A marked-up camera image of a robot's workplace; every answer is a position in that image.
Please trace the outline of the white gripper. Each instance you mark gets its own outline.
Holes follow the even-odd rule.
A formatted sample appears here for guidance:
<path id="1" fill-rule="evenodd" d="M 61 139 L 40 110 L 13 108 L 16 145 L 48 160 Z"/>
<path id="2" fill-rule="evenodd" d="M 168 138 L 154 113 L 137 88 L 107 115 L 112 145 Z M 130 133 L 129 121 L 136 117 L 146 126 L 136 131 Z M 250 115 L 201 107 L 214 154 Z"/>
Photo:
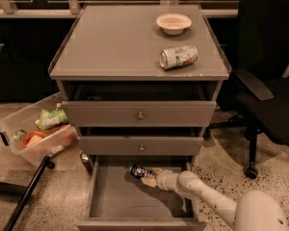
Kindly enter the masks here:
<path id="1" fill-rule="evenodd" d="M 153 175 L 156 175 L 156 179 L 154 176 L 152 177 L 142 177 L 141 181 L 151 188 L 159 187 L 164 191 L 173 191 L 176 192 L 178 190 L 178 173 L 175 173 L 168 169 L 161 168 L 152 168 L 151 169 Z"/>

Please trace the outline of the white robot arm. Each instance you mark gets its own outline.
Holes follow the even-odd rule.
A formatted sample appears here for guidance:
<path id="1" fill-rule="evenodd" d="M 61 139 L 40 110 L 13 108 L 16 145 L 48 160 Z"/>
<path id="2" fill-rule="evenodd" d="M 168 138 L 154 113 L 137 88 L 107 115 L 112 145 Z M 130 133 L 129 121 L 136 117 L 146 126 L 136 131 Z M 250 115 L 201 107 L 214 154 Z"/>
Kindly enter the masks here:
<path id="1" fill-rule="evenodd" d="M 252 178 L 256 175 L 257 133 L 263 132 L 271 141 L 289 145 L 289 52 L 249 53 L 240 58 L 223 90 L 221 103 L 243 115 L 253 134 L 246 171 L 247 177 Z M 189 170 L 175 173 L 155 168 L 142 182 L 190 200 L 199 197 L 235 231 L 287 231 L 281 207 L 263 192 L 246 192 L 234 202 L 209 188 Z"/>

